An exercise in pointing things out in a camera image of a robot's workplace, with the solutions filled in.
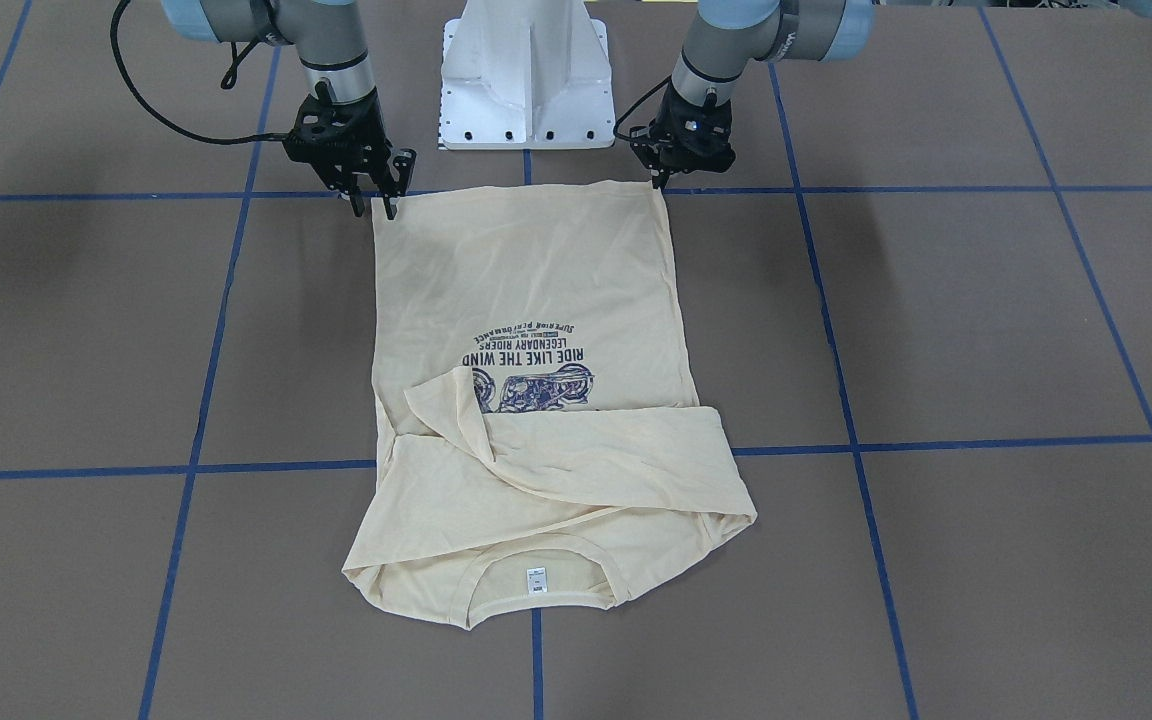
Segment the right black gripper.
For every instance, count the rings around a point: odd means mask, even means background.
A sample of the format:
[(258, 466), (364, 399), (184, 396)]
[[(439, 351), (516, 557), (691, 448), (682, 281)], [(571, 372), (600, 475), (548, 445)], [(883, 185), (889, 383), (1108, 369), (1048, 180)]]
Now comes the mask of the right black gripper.
[(291, 161), (311, 165), (329, 191), (344, 196), (356, 218), (369, 213), (369, 200), (358, 185), (358, 176), (365, 174), (376, 184), (387, 219), (396, 219), (397, 199), (407, 195), (417, 158), (412, 149), (392, 145), (378, 88), (344, 104), (334, 103), (328, 88), (314, 88), (302, 101), (282, 146)]

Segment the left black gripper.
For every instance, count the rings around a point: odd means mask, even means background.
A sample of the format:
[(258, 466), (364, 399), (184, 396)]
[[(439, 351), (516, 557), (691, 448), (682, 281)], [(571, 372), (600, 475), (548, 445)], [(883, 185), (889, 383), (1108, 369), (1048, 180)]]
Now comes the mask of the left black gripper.
[(666, 94), (655, 118), (630, 129), (630, 147), (650, 172), (654, 190), (664, 192), (675, 174), (730, 169), (736, 159), (730, 142), (732, 103), (718, 104), (717, 92), (708, 91), (703, 104), (692, 105), (670, 82), (659, 82), (630, 109), (639, 108), (660, 88)]

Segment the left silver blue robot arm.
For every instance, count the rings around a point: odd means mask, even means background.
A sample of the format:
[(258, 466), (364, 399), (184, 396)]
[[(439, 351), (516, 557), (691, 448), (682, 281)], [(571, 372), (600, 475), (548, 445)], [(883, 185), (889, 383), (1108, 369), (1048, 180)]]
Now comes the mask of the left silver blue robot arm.
[(732, 96), (751, 61), (841, 61), (867, 45), (872, 1), (699, 1), (675, 68), (644, 96), (662, 94), (626, 141), (657, 190), (679, 174), (723, 173), (735, 161)]

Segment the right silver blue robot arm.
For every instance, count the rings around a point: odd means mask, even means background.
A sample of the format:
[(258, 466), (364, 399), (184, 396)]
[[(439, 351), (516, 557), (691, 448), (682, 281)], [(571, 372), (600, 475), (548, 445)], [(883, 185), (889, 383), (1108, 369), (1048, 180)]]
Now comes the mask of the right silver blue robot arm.
[(200, 41), (256, 41), (296, 50), (308, 94), (288, 132), (278, 137), (291, 161), (306, 164), (353, 213), (366, 213), (358, 179), (397, 217), (416, 162), (385, 129), (376, 73), (355, 1), (164, 1), (180, 36)]

